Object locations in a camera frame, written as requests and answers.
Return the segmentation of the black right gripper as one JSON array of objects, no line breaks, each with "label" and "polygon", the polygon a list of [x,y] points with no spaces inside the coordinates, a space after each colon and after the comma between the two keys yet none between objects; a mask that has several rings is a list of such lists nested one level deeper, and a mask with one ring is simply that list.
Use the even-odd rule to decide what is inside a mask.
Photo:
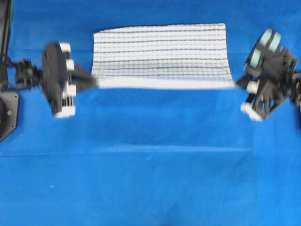
[{"label": "black right gripper", "polygon": [[248,93],[241,111],[253,121],[266,119],[287,98],[294,100],[294,57],[280,45],[281,34],[268,28],[245,62],[245,74],[235,84]]}]

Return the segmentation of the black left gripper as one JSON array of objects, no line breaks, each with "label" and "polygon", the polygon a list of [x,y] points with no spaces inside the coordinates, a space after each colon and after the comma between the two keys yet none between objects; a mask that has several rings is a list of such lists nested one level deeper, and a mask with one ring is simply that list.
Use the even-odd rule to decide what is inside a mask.
[{"label": "black left gripper", "polygon": [[42,91],[56,118],[74,116],[76,93],[97,87],[97,79],[70,58],[66,42],[51,43],[42,53]]}]

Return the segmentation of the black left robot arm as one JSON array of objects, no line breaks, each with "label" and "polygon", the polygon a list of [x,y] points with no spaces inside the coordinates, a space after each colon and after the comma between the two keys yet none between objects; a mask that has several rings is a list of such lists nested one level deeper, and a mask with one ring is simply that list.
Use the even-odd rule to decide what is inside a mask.
[{"label": "black left robot arm", "polygon": [[56,118],[74,116],[74,97],[81,91],[97,86],[97,79],[71,59],[71,46],[66,42],[46,45],[41,69],[32,65],[30,60],[13,62],[7,56],[1,67],[15,68],[14,89],[41,87]]}]

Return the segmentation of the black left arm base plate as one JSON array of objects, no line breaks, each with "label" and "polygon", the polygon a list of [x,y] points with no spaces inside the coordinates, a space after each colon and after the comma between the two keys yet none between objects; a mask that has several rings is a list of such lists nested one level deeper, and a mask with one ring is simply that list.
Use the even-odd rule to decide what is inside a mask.
[{"label": "black left arm base plate", "polygon": [[14,91],[0,93],[0,142],[17,127],[19,95]]}]

